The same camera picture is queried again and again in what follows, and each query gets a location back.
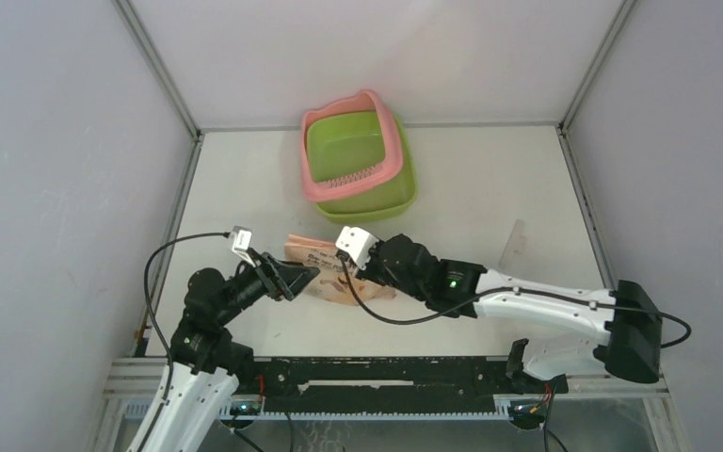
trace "white table surface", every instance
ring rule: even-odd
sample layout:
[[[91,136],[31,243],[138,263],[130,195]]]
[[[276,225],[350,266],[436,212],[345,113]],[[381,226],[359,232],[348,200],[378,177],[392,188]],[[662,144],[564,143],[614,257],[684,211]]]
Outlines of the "white table surface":
[[[398,218],[361,225],[381,238],[404,233],[442,258],[476,262],[513,276],[570,287],[602,280],[567,165],[550,126],[408,128],[418,197]],[[300,191],[298,131],[213,132],[205,136],[179,236],[253,230],[251,245],[283,257],[288,234],[333,242],[328,222]],[[515,222],[524,241],[498,267]],[[186,283],[204,267],[233,274],[228,241],[209,237],[176,246],[158,320],[170,338]],[[431,314],[402,294],[369,306],[392,318]],[[552,337],[552,328],[506,318],[440,318],[415,326],[378,322],[357,306],[300,296],[261,299],[228,325],[256,356],[505,355],[514,340]],[[148,356],[163,355],[156,337]]]

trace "wire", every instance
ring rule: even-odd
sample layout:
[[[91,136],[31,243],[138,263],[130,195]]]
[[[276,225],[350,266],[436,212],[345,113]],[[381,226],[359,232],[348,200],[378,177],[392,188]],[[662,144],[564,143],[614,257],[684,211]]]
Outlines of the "wire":
[[[165,407],[164,400],[168,398],[168,393],[170,392],[170,384],[173,381],[173,353],[170,352],[170,346],[168,345],[168,341],[165,340],[165,335],[162,334],[162,329],[159,328],[159,323],[156,321],[156,313],[153,311],[153,304],[151,302],[151,289],[148,286],[148,273],[151,270],[151,263],[153,263],[153,259],[162,251],[164,251],[167,247],[174,245],[179,242],[184,242],[185,240],[192,240],[193,238],[201,238],[201,237],[216,237],[216,236],[222,236],[229,238],[231,233],[205,233],[205,234],[193,234],[193,235],[185,235],[184,237],[178,237],[173,240],[170,240],[168,243],[165,243],[161,247],[157,248],[156,251],[151,253],[151,257],[148,258],[148,262],[145,264],[145,271],[143,271],[142,275],[142,288],[145,291],[145,305],[148,308],[148,317],[151,319],[151,324],[153,325],[153,330],[156,331],[156,335],[159,336],[159,342],[162,343],[162,347],[165,349],[165,354],[168,356],[168,382],[165,384],[165,392],[162,393],[162,400],[163,403],[160,403],[159,406],[156,408],[156,412],[153,414],[153,419],[151,421],[151,424],[148,426],[148,430],[145,432],[145,436],[143,436],[142,441],[139,444],[139,448],[137,449],[137,452],[141,452],[143,447],[145,447],[145,443],[148,442],[148,438],[151,436],[151,432],[153,431],[153,426],[156,425],[156,421],[159,419],[159,415],[162,413],[162,409]]]
[[[541,297],[547,297],[550,299],[560,299],[562,301],[568,301],[570,303],[578,304],[581,306],[589,305],[588,301],[583,301],[581,299],[574,299],[572,297],[565,297],[563,295],[554,294],[552,292],[545,292],[542,290],[521,288],[520,292],[522,292],[524,294],[528,294],[528,295],[539,295]],[[630,312],[630,313],[657,315],[659,317],[671,320],[671,321],[677,323],[678,325],[682,326],[685,329],[685,332],[683,333],[683,335],[681,337],[675,339],[674,341],[669,341],[664,344],[661,344],[661,348],[674,347],[674,346],[677,346],[678,344],[685,342],[691,336],[691,332],[693,330],[691,328],[691,325],[689,325],[688,322],[686,322],[685,320],[683,320],[675,315],[663,313],[661,311],[649,311],[649,310],[641,309],[641,308],[632,308],[629,306],[615,306],[613,304],[605,304],[605,303],[596,303],[595,307],[602,308],[602,309],[613,309],[614,311],[625,311],[625,312]]]
[[[564,452],[570,452],[569,449],[567,449],[567,447],[564,445],[564,443],[561,443],[561,440],[558,438],[558,436],[555,435],[555,433],[553,433],[552,430],[547,428],[545,429],[545,431],[547,431],[547,434],[550,435],[550,437],[553,438],[555,442],[561,446],[561,450],[563,450]]]
[[[367,307],[367,305],[364,304],[362,299],[359,298],[359,294],[356,293],[356,289],[353,287],[353,284],[350,283],[350,273],[348,273],[348,271],[347,271],[347,264],[345,263],[344,260],[340,260],[340,262],[342,263],[342,271],[345,273],[345,277],[347,278],[347,281],[348,281],[347,286],[350,287],[350,293],[353,295],[353,299],[355,299],[356,302],[359,304],[359,306],[361,306],[361,308],[366,313],[368,313],[370,316],[372,316],[376,320],[380,320],[381,322],[388,323],[390,325],[416,325],[418,323],[425,323],[425,322],[428,322],[435,318],[439,318],[443,315],[448,315],[459,308],[463,308],[464,306],[466,306],[470,303],[478,301],[479,299],[485,297],[486,295],[496,294],[499,292],[510,292],[511,290],[513,290],[511,287],[496,287],[494,289],[485,290],[479,294],[475,294],[472,297],[470,297],[469,299],[466,299],[466,300],[462,301],[461,303],[457,304],[456,306],[454,306],[450,309],[441,311],[436,314],[427,315],[425,317],[420,317],[420,318],[413,318],[411,320],[395,320],[395,319],[387,318],[387,317],[384,317],[383,315],[377,314],[375,311],[371,310],[370,308]]]
[[[542,427],[542,437],[544,438],[544,452],[550,452],[550,443],[547,441],[548,435],[552,436],[558,445],[564,450],[564,452],[570,452],[567,447],[561,443],[561,440],[555,436],[549,429],[550,426],[550,413],[553,411],[553,401],[555,400],[555,388],[558,386],[558,377],[553,379],[553,390],[550,392],[550,401],[547,402],[547,413],[544,415],[544,426]]]
[[[295,452],[295,425],[292,423],[292,417],[289,412],[284,412],[287,416],[287,424],[289,424],[289,452]]]
[[[236,435],[236,437],[240,440],[244,441],[247,445],[253,447],[253,450],[256,450],[256,452],[265,452],[264,450],[262,450],[262,447],[256,445],[255,442],[251,441],[249,437],[242,434],[242,432],[240,432],[239,430],[235,429],[233,431],[233,434]]]
[[[662,313],[662,312],[660,312],[660,311],[659,311],[659,312],[652,312],[652,311],[647,311],[647,310],[644,310],[644,309],[641,309],[641,308],[631,308],[631,307],[628,307],[628,306],[611,306],[611,305],[608,305],[608,304],[600,304],[600,303],[597,303],[597,306],[598,306],[599,308],[613,309],[614,311],[627,311],[627,312],[630,312],[630,313],[641,313],[641,314],[647,314],[647,315],[658,315],[659,317],[667,318],[667,319],[669,319],[669,320],[671,320],[671,321],[673,321],[673,322],[677,323],[678,325],[680,325],[680,326],[682,326],[682,327],[685,328],[685,332],[683,333],[683,335],[682,335],[681,337],[675,339],[674,341],[669,341],[669,342],[666,342],[666,343],[664,343],[664,344],[661,344],[661,348],[675,347],[675,346],[677,346],[678,344],[681,344],[681,343],[685,342],[686,339],[688,339],[688,338],[691,336],[691,331],[693,330],[693,329],[691,328],[691,325],[688,324],[688,322],[686,322],[686,321],[682,320],[681,318],[676,317],[676,316],[674,316],[674,315],[672,315],[672,314]]]
[[[372,316],[373,318],[380,320],[384,323],[389,323],[390,325],[415,325],[418,323],[427,322],[427,321],[433,320],[435,318],[439,318],[443,315],[448,315],[448,314],[456,311],[459,308],[463,308],[464,306],[466,306],[470,303],[473,303],[475,301],[478,301],[479,299],[482,299],[486,295],[497,294],[497,293],[501,293],[501,292],[515,292],[515,293],[522,293],[522,294],[528,294],[528,295],[538,295],[540,297],[547,297],[549,299],[559,299],[562,301],[566,301],[569,303],[577,304],[580,306],[586,306],[586,307],[588,307],[590,305],[590,303],[588,301],[583,301],[581,299],[574,299],[572,297],[566,297],[563,295],[558,295],[558,294],[554,294],[553,292],[546,292],[543,290],[520,288],[519,292],[518,292],[517,290],[515,290],[515,287],[495,287],[493,289],[485,290],[479,294],[475,294],[471,298],[462,301],[461,303],[457,304],[453,308],[442,311],[440,313],[436,313],[433,315],[427,315],[422,318],[414,318],[412,320],[395,320],[395,319],[387,318],[387,317],[384,317],[383,315],[377,314],[376,312],[374,312],[373,310],[368,308],[367,305],[364,304],[364,302],[360,299],[359,294],[356,293],[356,289],[353,287],[353,284],[350,283],[350,273],[347,271],[347,264],[342,259],[340,259],[340,262],[342,263],[342,271],[345,273],[345,277],[348,280],[348,287],[350,288],[350,293],[353,295],[353,298],[356,300],[356,302],[359,304],[359,306],[361,306],[361,308],[366,313],[368,313],[370,316]],[[640,313],[640,314],[646,314],[646,315],[657,315],[659,317],[671,320],[671,321],[677,323],[678,325],[682,326],[685,329],[685,332],[683,333],[683,335],[681,337],[675,339],[674,341],[669,341],[667,343],[661,344],[661,348],[674,347],[674,346],[677,346],[678,344],[685,342],[691,336],[691,332],[693,330],[691,328],[691,325],[689,325],[687,322],[685,322],[681,318],[679,318],[675,315],[663,313],[660,311],[649,311],[646,309],[632,308],[632,307],[628,307],[628,306],[614,306],[612,304],[605,304],[605,303],[595,303],[595,308],[612,309],[614,311],[625,311],[625,312]]]

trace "pink litter box rim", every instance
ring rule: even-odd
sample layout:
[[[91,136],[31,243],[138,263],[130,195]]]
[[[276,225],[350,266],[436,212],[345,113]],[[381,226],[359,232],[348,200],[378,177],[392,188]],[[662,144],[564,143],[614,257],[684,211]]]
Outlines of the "pink litter box rim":
[[[306,153],[306,133],[316,121],[345,113],[375,110],[381,124],[381,136],[384,142],[384,159],[374,166],[336,179],[315,182],[309,169],[309,157]],[[378,95],[363,89],[352,97],[340,99],[317,110],[307,111],[300,125],[300,180],[303,194],[312,202],[340,200],[358,195],[371,188],[390,181],[403,168],[403,149],[400,133],[392,111],[381,102]]]

